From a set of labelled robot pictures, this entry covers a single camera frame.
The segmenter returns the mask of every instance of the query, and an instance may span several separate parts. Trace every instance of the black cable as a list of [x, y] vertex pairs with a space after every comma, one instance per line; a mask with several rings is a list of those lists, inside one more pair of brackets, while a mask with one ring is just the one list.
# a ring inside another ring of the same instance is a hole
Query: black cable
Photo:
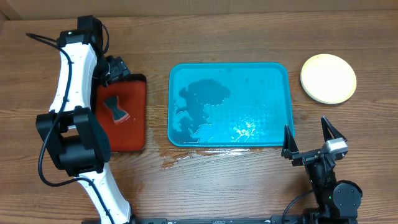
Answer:
[[282, 215], [282, 224], [285, 224], [285, 217], [287, 215], [287, 212], [289, 211], [289, 209], [291, 208], [291, 206], [294, 205], [294, 203], [298, 202], [300, 199], [304, 198], [305, 196], [309, 195], [310, 193], [312, 193], [313, 190], [309, 190], [308, 192], [305, 192], [304, 194], [298, 196], [297, 198], [295, 198], [285, 209], [284, 214]]
[[106, 45], [105, 45], [105, 49], [103, 50], [103, 53], [105, 54], [106, 52], [108, 52], [108, 49], [109, 49], [109, 32], [104, 24], [102, 24], [102, 26], [104, 27], [105, 32], [106, 32]]
[[28, 37], [30, 37], [30, 38], [32, 38], [34, 40], [37, 40], [37, 41], [39, 41], [41, 43], [47, 44], [47, 45], [49, 45], [51, 47], [54, 47], [54, 48], [58, 49], [59, 51], [61, 51], [64, 54], [64, 56], [66, 56], [66, 58], [68, 60], [68, 67], [69, 67], [67, 87], [65, 89], [65, 94], [64, 94], [63, 99], [62, 99], [62, 104], [61, 104], [60, 110], [57, 113], [57, 115], [55, 116], [55, 119], [54, 119], [54, 121], [53, 121], [53, 123], [52, 123], [52, 125], [50, 127], [49, 132], [47, 133], [47, 135], [46, 135], [46, 137], [44, 139], [43, 146], [42, 146], [42, 149], [40, 151], [39, 163], [38, 163], [38, 172], [39, 172], [40, 179], [42, 180], [43, 183], [45, 183], [45, 184], [47, 184], [48, 186], [51, 186], [51, 187], [60, 187], [60, 186], [64, 186], [64, 185], [67, 185], [67, 184], [70, 184], [70, 183], [73, 183], [73, 182], [76, 182], [76, 181], [79, 181], [79, 180], [88, 182], [88, 185], [91, 186], [93, 188], [93, 190], [95, 191], [95, 194], [97, 195], [98, 200], [99, 200], [100, 204], [102, 205], [102, 208], [105, 211], [105, 214], [108, 216], [108, 218], [111, 221], [111, 223], [114, 224], [113, 218], [112, 218], [111, 214], [109, 213], [109, 210], [106, 208], [106, 205], [105, 205], [105, 203], [104, 203], [104, 201], [103, 201], [103, 199], [102, 199], [102, 197], [100, 195], [100, 192], [98, 191], [98, 189], [96, 188], [96, 186], [95, 186], [95, 184], [94, 184], [94, 182], [92, 180], [90, 180], [88, 178], [85, 178], [85, 177], [77, 177], [77, 178], [74, 178], [74, 179], [71, 179], [71, 180], [67, 180], [67, 181], [55, 184], [55, 183], [49, 182], [43, 175], [43, 169], [42, 169], [43, 157], [44, 157], [45, 148], [46, 148], [47, 143], [49, 141], [50, 133], [55, 128], [55, 126], [58, 124], [59, 119], [60, 119], [60, 115], [63, 112], [63, 110], [65, 109], [65, 106], [66, 106], [67, 101], [68, 101], [70, 83], [72, 81], [72, 61], [70, 60], [69, 55], [63, 49], [61, 49], [60, 47], [56, 46], [55, 44], [52, 44], [50, 42], [45, 41], [45, 40], [50, 40], [50, 41], [53, 41], [53, 42], [57, 42], [56, 40], [48, 38], [48, 37], [43, 37], [43, 36], [37, 35], [37, 34], [31, 34], [31, 33], [26, 33], [26, 36], [28, 36]]

